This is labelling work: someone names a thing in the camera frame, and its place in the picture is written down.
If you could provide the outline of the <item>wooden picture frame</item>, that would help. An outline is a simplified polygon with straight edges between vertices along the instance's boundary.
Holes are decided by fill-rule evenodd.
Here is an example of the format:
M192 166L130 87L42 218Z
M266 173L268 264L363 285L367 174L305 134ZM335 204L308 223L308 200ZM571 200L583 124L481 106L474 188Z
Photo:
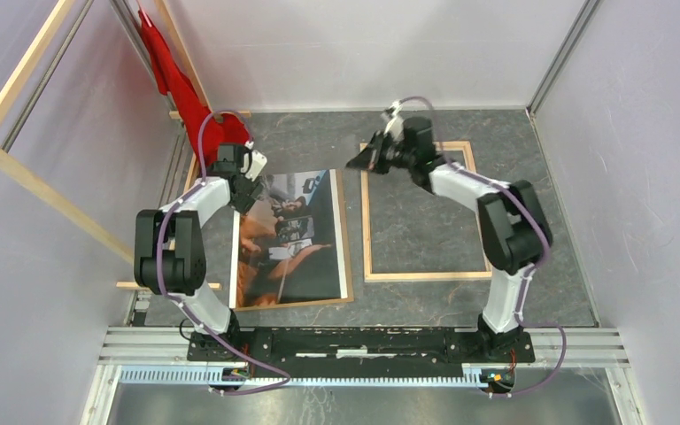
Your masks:
M372 236L370 221L370 198L368 173L360 175L361 197L361 228L363 246L364 282L454 282L490 280L492 277L491 263L483 255L483 271L451 271L451 272L415 272L415 273L377 273L373 271Z

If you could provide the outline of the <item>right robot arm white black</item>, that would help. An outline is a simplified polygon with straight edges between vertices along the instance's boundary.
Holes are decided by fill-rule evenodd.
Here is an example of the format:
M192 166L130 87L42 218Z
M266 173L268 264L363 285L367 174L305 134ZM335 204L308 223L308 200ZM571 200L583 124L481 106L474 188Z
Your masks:
M371 174L405 170L419 188L474 213L492 268L475 347L488 361L507 355L522 333L525 290L553 242L532 184L501 182L467 170L435 146L433 123L422 116L390 118L345 166Z

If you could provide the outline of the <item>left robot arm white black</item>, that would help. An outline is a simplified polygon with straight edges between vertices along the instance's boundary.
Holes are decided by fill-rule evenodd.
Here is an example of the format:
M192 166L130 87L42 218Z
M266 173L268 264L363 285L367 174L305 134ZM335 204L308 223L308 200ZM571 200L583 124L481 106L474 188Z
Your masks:
M135 282L175 304L196 332L210 336L209 349L225 361L241 353L243 338L232 330L232 309L206 282L202 227L224 208L247 213L262 190L259 175L266 163L252 142L222 144L216 160L188 191L135 217Z

